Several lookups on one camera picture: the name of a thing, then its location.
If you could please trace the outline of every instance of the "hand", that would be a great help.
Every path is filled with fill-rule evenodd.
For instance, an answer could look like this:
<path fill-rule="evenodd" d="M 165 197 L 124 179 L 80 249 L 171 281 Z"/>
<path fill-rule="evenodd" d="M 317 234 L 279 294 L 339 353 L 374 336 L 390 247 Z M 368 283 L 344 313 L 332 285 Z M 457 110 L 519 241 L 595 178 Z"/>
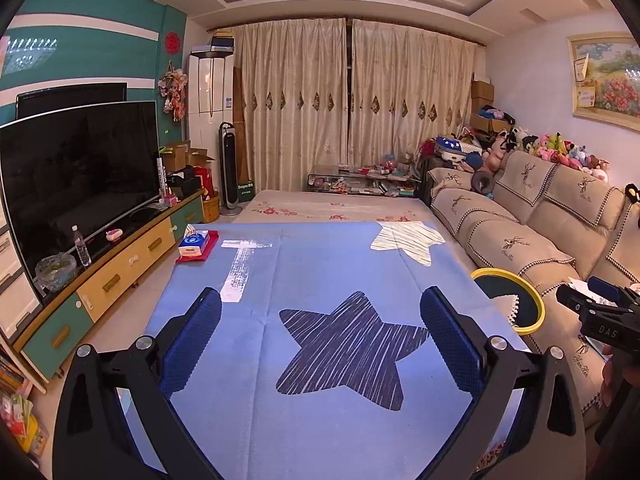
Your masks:
<path fill-rule="evenodd" d="M 604 355 L 611 355 L 613 354 L 613 348 L 606 345 L 603 348 L 602 353 Z M 640 388 L 640 366 L 629 366 L 622 371 L 622 375 L 627 383 L 635 386 L 636 388 Z M 612 382 L 613 360 L 609 359 L 602 369 L 602 386 L 600 387 L 600 398 L 602 399 L 602 402 L 604 402 L 605 406 L 610 406 L 613 402 L 614 391 L 613 385 L 611 384 Z"/>

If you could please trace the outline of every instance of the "curtain rod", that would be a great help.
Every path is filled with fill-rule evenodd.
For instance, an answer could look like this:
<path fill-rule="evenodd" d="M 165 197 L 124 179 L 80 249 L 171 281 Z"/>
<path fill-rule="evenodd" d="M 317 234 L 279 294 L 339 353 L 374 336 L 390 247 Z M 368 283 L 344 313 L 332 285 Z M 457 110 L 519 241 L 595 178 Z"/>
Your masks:
<path fill-rule="evenodd" d="M 379 20 L 379 19 L 364 18 L 363 16 L 337 16 L 337 15 L 325 16 L 322 14 L 319 16 L 283 16 L 283 17 L 277 17 L 277 18 L 269 18 L 268 20 L 264 19 L 264 20 L 252 20 L 250 22 L 231 23 L 229 25 L 222 25 L 220 27 L 208 28 L 207 32 L 215 32 L 220 28 L 237 27 L 238 25 L 252 25 L 254 23 L 263 23 L 263 22 L 279 22 L 281 20 L 332 20 L 335 18 L 344 18 L 348 22 L 350 22 L 351 20 L 364 20 L 366 22 L 380 22 L 380 23 L 389 23 L 391 25 L 401 25 L 403 27 L 421 28 L 422 30 L 427 30 L 429 32 L 437 32 L 438 34 L 443 34 L 444 36 L 451 36 L 452 38 L 456 38 L 457 40 L 468 41 L 469 43 L 475 43 L 476 45 L 479 45 L 479 46 L 486 46 L 484 43 L 480 43 L 479 41 L 470 40 L 469 38 L 465 38 L 464 36 L 452 34 L 451 32 L 445 32 L 444 30 L 438 30 L 437 28 L 426 28 L 411 22 L 403 23 L 403 22 L 395 22 L 393 20 Z"/>

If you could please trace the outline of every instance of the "beige curtain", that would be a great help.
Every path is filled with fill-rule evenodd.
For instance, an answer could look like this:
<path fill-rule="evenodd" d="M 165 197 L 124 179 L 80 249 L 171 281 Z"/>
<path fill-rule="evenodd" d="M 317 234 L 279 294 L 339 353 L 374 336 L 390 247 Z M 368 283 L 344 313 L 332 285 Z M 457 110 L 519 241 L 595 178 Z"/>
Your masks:
<path fill-rule="evenodd" d="M 353 20 L 350 164 L 415 154 L 425 140 L 459 132 L 477 50 L 421 28 Z"/>
<path fill-rule="evenodd" d="M 254 23 L 233 35 L 249 176 L 257 190 L 304 190 L 314 166 L 346 160 L 344 19 Z"/>

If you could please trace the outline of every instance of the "bed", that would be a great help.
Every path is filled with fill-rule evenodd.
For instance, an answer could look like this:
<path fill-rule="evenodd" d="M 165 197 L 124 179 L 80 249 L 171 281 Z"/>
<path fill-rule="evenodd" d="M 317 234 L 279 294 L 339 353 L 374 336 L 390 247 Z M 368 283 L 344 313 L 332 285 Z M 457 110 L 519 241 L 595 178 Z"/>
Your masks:
<path fill-rule="evenodd" d="M 424 221 L 424 205 L 340 198 L 262 192 L 236 222 L 207 225 L 220 236 L 213 252 L 175 266 L 146 327 L 157 334 L 206 286 L 220 292 L 220 322 L 170 400 L 225 480 L 415 480 L 470 402 L 421 321 L 429 286 L 486 334 L 526 348 L 452 254 L 446 229 Z M 334 207 L 423 221 L 317 222 Z M 145 462 L 162 470 L 133 405 L 126 417 Z"/>
<path fill-rule="evenodd" d="M 263 190 L 234 223 L 284 222 L 428 222 L 437 226 L 458 263 L 469 273 L 478 268 L 431 209 L 415 198 L 357 196 Z"/>

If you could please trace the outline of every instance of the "tower fan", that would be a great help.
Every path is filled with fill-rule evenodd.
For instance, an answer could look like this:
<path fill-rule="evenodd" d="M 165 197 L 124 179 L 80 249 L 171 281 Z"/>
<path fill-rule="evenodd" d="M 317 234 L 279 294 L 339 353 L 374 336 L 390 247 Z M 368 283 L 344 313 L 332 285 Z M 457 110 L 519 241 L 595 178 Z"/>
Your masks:
<path fill-rule="evenodd" d="M 238 176 L 236 175 L 236 130 L 231 123 L 220 124 L 220 183 L 222 203 L 220 214 L 234 216 L 242 209 L 238 207 Z"/>

